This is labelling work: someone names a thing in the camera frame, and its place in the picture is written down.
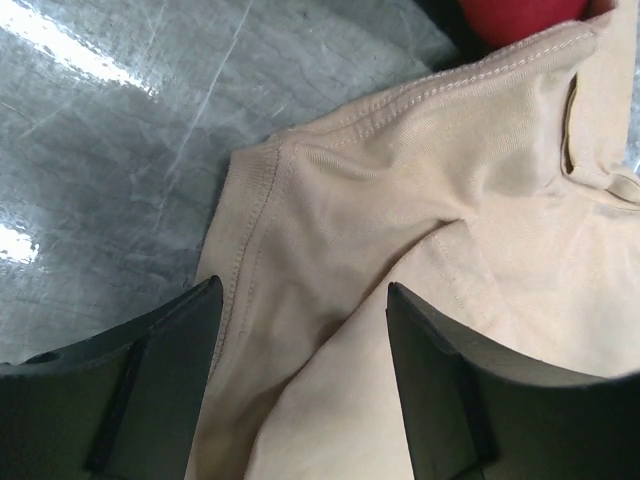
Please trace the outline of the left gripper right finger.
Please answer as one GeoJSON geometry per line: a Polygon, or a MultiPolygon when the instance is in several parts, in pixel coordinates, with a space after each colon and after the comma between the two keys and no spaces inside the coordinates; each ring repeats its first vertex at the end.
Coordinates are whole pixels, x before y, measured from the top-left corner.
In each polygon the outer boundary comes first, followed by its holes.
{"type": "Polygon", "coordinates": [[[604,379],[505,347],[404,285],[387,327],[417,479],[635,479],[639,377],[604,379]]]}

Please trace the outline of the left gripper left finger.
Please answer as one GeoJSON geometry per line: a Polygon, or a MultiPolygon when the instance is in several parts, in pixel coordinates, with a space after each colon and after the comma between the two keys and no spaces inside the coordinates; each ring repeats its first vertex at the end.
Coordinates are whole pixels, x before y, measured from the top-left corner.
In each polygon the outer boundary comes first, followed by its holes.
{"type": "Polygon", "coordinates": [[[212,277],[93,337],[3,364],[2,477],[183,478],[222,306],[212,277]]]}

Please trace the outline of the beige t shirt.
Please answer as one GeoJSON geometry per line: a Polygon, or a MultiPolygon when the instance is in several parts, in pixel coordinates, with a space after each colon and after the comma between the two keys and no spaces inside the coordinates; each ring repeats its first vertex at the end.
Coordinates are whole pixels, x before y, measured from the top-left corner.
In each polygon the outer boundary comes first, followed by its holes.
{"type": "Polygon", "coordinates": [[[637,4],[236,152],[198,278],[224,306],[190,479],[409,479],[399,282],[533,358],[639,367],[637,4]]]}

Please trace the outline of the folded red t shirt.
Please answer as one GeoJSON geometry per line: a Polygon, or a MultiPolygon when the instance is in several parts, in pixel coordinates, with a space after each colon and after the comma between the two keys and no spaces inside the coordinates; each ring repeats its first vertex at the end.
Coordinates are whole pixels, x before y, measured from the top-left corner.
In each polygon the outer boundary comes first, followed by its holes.
{"type": "Polygon", "coordinates": [[[489,46],[504,47],[557,24],[586,20],[613,9],[616,1],[461,0],[471,29],[489,46]]]}

